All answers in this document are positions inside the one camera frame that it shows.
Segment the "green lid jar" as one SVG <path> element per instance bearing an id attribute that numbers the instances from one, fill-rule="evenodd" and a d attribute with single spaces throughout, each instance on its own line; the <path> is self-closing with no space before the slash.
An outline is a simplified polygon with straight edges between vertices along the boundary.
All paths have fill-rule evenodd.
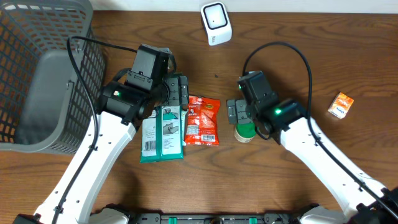
<path id="1" fill-rule="evenodd" d="M 237 124 L 234 130 L 235 138 L 242 143 L 250 142 L 256 135 L 253 123 Z"/>

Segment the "red Hacks candy bag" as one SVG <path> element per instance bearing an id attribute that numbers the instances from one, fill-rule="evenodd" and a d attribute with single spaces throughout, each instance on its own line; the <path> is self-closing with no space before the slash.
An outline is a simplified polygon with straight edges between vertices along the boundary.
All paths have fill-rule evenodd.
<path id="1" fill-rule="evenodd" d="M 187 145 L 218 146 L 217 114 L 221 101 L 202 96 L 189 96 L 187 112 Z"/>

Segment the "green 3M gloves pack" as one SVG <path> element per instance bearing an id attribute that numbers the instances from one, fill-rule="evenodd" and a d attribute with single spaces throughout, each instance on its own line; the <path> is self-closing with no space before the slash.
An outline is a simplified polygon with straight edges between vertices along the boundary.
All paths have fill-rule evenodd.
<path id="1" fill-rule="evenodd" d="M 158 106 L 142 123 L 141 163 L 183 159 L 182 106 Z"/>

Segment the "small orange carton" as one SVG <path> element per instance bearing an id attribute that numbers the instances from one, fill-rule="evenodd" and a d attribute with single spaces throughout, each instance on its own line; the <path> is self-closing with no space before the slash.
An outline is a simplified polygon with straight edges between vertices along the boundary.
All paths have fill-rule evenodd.
<path id="1" fill-rule="evenodd" d="M 328 108 L 328 112 L 339 119 L 343 119 L 347 115 L 353 103 L 354 99 L 340 92 L 336 95 L 332 104 Z"/>

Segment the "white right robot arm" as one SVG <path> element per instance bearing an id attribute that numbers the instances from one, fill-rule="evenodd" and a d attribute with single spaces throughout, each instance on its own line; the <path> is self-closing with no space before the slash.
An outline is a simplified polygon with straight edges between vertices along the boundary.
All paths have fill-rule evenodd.
<path id="1" fill-rule="evenodd" d="M 397 223 L 397 190 L 389 190 L 352 162 L 294 100 L 267 101 L 256 108 L 246 100 L 227 101 L 231 124 L 265 128 L 268 137 L 298 157 L 338 202 L 339 212 L 320 205 L 295 223 Z"/>

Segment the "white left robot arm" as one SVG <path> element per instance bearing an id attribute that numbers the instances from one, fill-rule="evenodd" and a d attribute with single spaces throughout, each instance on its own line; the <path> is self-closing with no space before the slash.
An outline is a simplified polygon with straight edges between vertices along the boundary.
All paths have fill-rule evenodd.
<path id="1" fill-rule="evenodd" d="M 92 213 L 98 193 L 139 123 L 158 106 L 186 105 L 188 93 L 188 78 L 181 73 L 155 84 L 149 78 L 136 84 L 114 78 L 103 88 L 98 112 L 52 193 L 33 215 L 18 214 L 14 223 L 129 223 L 133 216 L 114 205 Z"/>

